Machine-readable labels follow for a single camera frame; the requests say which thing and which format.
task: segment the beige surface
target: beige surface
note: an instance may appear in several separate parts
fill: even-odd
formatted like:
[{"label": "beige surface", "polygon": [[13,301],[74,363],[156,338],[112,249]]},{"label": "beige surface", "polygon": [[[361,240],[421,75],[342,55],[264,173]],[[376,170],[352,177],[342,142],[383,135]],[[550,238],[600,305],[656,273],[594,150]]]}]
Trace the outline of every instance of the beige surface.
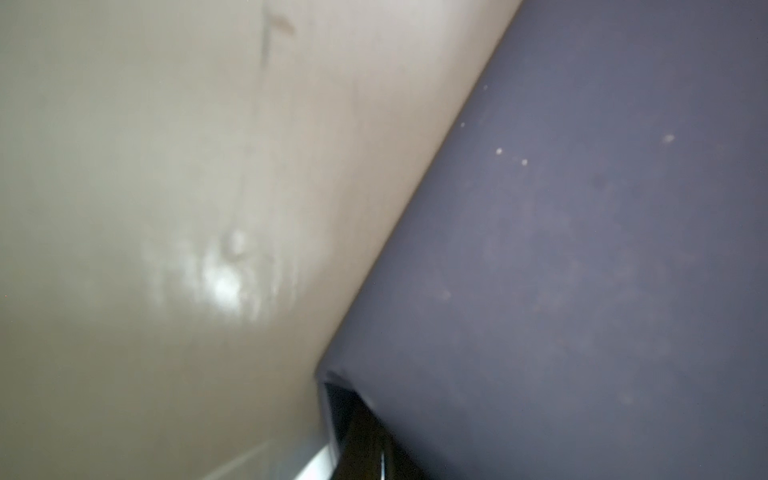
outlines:
[{"label": "beige surface", "polygon": [[0,478],[259,478],[319,435],[313,367],[517,3],[0,2]]}]

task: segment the dark gray surface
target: dark gray surface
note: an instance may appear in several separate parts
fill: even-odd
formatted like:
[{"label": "dark gray surface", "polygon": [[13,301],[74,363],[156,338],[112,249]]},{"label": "dark gray surface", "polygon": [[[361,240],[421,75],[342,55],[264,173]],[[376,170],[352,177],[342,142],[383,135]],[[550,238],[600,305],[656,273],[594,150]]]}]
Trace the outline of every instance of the dark gray surface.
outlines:
[{"label": "dark gray surface", "polygon": [[767,200],[768,2],[527,0],[318,380],[436,478],[764,480]]}]

